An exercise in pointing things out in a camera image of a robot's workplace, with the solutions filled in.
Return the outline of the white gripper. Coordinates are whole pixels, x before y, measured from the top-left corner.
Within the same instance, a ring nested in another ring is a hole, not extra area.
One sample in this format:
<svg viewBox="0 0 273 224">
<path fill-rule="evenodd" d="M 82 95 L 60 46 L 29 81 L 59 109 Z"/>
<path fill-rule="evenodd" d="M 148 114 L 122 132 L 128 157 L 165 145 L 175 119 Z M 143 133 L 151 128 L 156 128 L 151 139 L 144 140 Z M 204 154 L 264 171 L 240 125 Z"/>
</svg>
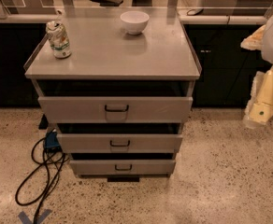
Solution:
<svg viewBox="0 0 273 224">
<path fill-rule="evenodd" d="M 245 38 L 240 46 L 248 50 L 260 50 L 263 44 L 265 26 L 259 27 Z M 245 108 L 243 118 L 247 128 L 259 128 L 273 116 L 273 66 L 266 73 L 257 72 L 251 86 L 251 99 Z"/>
</svg>

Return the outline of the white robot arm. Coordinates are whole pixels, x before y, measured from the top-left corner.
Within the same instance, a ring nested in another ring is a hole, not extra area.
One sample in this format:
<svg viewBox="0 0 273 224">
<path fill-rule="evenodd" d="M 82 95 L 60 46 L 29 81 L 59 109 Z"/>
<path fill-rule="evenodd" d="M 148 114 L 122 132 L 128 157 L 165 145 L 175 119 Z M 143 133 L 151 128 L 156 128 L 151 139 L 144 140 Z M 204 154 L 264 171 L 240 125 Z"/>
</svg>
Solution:
<svg viewBox="0 0 273 224">
<path fill-rule="evenodd" d="M 251 99 L 245 108 L 243 122 L 246 127 L 254 129 L 266 125 L 273 117 L 273 15 L 240 46 L 260 50 L 262 58 L 272 64 L 268 71 L 257 72 L 251 85 Z"/>
</svg>

